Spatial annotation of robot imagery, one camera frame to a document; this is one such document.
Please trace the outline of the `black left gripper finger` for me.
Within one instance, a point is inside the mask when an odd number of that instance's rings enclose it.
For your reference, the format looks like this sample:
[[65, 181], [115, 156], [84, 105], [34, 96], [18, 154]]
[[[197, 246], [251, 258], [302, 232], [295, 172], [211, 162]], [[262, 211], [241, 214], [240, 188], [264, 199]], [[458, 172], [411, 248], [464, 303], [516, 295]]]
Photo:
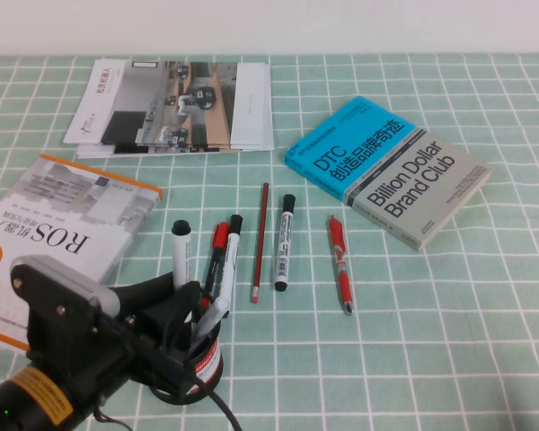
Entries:
[[172, 272], [130, 286], [117, 286], [122, 311], [136, 311], [160, 303], [174, 293]]
[[168, 355], [185, 355], [190, 348], [193, 311], [200, 298], [200, 282], [190, 281], [165, 302], [162, 346]]

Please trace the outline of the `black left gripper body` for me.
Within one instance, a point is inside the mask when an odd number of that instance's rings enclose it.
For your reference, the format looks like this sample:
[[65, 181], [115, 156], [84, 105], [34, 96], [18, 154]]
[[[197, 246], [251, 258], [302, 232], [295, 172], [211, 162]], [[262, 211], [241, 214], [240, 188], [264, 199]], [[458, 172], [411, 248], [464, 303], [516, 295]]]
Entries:
[[119, 318], [90, 304], [31, 306], [28, 358], [77, 404], [112, 395], [126, 381], [142, 383], [158, 398], [184, 404], [196, 375], [175, 349], [182, 322], [159, 303]]

